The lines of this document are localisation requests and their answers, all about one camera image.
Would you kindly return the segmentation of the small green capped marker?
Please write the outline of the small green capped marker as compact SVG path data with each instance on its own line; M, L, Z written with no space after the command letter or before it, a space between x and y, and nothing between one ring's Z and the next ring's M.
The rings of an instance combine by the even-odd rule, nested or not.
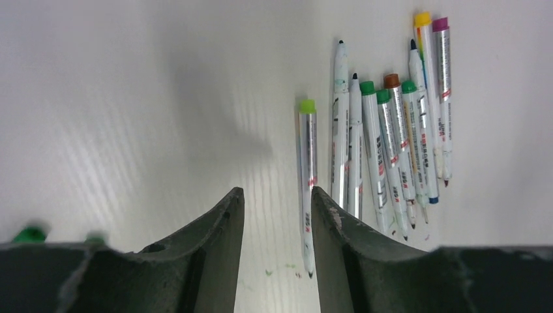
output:
M393 198L392 205L399 230L404 240L407 241L408 226L410 223L407 218L406 200L404 198L402 184L400 182L395 126L391 111L391 96L387 89L380 89L376 92L376 97L381 134L383 136L387 179Z

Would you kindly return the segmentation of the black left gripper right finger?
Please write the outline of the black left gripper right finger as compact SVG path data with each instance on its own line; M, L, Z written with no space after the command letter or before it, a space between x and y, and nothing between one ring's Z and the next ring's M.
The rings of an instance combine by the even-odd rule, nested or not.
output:
M425 252L383 235L312 191L312 226L322 312L431 312L419 263Z

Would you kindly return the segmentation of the magenta capped marker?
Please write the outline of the magenta capped marker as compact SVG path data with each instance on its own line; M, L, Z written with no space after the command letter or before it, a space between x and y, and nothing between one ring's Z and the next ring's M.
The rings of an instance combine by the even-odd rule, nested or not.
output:
M436 44L438 94L440 96L440 137L442 138L443 151L442 179L445 187L448 187L449 181L453 176L451 50L448 17L442 17L434 20L432 22L432 31Z

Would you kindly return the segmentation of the green pen cap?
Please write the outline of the green pen cap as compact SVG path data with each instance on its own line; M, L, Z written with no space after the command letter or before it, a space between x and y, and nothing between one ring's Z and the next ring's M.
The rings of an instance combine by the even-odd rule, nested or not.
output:
M13 243L43 243L48 233L37 225L30 225L22 229L13 239Z
M85 243L93 244L93 245L105 245L106 244L106 236L102 233L91 232L91 233L87 234L87 236L85 238Z

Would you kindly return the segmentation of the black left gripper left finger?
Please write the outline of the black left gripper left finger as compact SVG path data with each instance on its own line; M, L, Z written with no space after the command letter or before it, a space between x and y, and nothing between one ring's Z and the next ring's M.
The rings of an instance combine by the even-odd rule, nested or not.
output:
M138 312L233 312L245 221L244 190L140 251L151 267Z

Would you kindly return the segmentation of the lime green capped marker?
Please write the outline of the lime green capped marker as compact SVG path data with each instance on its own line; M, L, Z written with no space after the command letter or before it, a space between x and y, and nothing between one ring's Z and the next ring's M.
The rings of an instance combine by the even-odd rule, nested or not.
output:
M429 198L426 185L426 170L423 163L423 144L421 143L422 133L420 126L420 110L418 108L419 92L411 80L402 82L401 88L404 111L406 114L406 124L409 128L408 134L413 174L415 176L416 200L422 210L424 221L428 224L427 207L429 205Z

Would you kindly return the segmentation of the green capped horizontal marker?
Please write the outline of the green capped horizontal marker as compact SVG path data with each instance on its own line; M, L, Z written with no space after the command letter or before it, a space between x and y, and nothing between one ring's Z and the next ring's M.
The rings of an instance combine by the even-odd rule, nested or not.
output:
M301 194L301 238L305 270L309 278L314 276L315 255L312 235L311 197L318 183L317 167L317 118L316 104L312 99L302 100L298 105L299 122L299 171Z

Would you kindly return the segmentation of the purple capped horizontal marker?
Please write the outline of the purple capped horizontal marker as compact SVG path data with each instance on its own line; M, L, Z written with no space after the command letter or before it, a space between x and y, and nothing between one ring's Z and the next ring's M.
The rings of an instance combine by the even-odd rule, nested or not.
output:
M379 231L389 235L387 205L387 178L383 158L380 122L378 117L376 88L373 81L359 84L361 90L363 132L370 177L370 191Z

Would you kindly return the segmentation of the blue capped marker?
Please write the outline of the blue capped marker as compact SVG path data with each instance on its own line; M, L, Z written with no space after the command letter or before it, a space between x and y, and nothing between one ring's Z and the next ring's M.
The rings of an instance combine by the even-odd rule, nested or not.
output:
M361 88L355 72L350 85L348 212L359 220L363 214L363 126Z

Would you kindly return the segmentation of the yellow capped marker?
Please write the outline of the yellow capped marker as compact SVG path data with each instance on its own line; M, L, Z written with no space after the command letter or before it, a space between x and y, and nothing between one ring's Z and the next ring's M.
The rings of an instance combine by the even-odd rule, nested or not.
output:
M436 160L437 177L443 179L443 144L440 136L441 111L438 96L436 53L432 32L432 18L428 11L418 13L413 17L413 32L417 41L419 55L423 62L425 87L428 95L428 107L430 108L434 138L433 152Z
M439 202L438 178L436 173L436 164L434 157L434 144L432 135L432 125L430 124L430 114L427 109L427 91L425 85L425 75L423 71L423 62L417 49L415 39L410 40L409 54L409 73L410 80L417 88L417 108L419 111L419 130L421 156L423 163L423 171L425 174L426 194L429 204L437 204Z

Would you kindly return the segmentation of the brown capped marker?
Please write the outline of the brown capped marker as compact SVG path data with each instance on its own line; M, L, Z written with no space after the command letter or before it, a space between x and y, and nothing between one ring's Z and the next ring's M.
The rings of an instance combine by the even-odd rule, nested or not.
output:
M392 73L384 76L383 85L391 96L391 112L395 127L396 143L398 146L400 181L404 199L407 205L407 217L412 229L416 228L417 211L415 207L415 187L413 182L413 170L409 147L408 130L403 108L401 84L398 74Z

